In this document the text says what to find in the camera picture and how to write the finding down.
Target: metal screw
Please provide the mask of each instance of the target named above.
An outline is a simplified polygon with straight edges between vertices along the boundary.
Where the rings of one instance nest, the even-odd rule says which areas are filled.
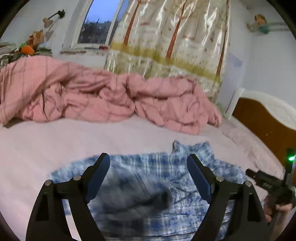
[[[44,182],[44,185],[45,185],[45,186],[49,186],[51,183],[52,183],[51,180],[46,180],[46,181]]]
[[[252,186],[252,183],[250,181],[246,181],[245,185],[247,185],[248,187]]]
[[[223,177],[220,177],[220,176],[216,176],[216,180],[218,182],[222,182],[222,181],[224,181],[224,178]]]
[[[81,176],[80,176],[80,175],[75,175],[75,176],[73,177],[73,179],[74,179],[75,181],[78,181],[78,180],[81,179]]]

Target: wooden headboard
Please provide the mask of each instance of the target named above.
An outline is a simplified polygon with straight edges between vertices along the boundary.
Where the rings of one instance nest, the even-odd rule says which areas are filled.
[[[296,149],[296,109],[262,92],[238,89],[226,113],[257,135],[284,165],[287,148]]]

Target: curtain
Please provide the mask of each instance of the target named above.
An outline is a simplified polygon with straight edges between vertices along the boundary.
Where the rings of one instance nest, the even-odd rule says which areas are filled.
[[[124,0],[105,69],[188,75],[215,101],[230,44],[229,1]]]

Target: blue gripper pad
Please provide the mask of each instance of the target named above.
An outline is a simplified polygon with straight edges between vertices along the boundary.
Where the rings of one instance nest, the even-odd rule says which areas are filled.
[[[96,171],[94,172],[92,178],[89,180],[87,185],[87,193],[85,196],[85,199],[87,203],[90,202],[90,200],[94,199],[96,195],[98,194],[98,191],[104,181],[104,178],[110,168],[110,157],[108,154],[106,154],[97,167]]]
[[[210,184],[191,156],[187,157],[187,169],[201,198],[210,203],[212,200]]]

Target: pink comforter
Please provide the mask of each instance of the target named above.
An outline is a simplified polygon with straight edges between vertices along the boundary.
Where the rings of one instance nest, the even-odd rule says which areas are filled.
[[[134,113],[173,131],[198,134],[221,114],[195,81],[186,77],[144,79],[138,74],[95,71],[51,57],[22,58],[1,69],[0,121],[38,122],[61,117],[121,121]]]

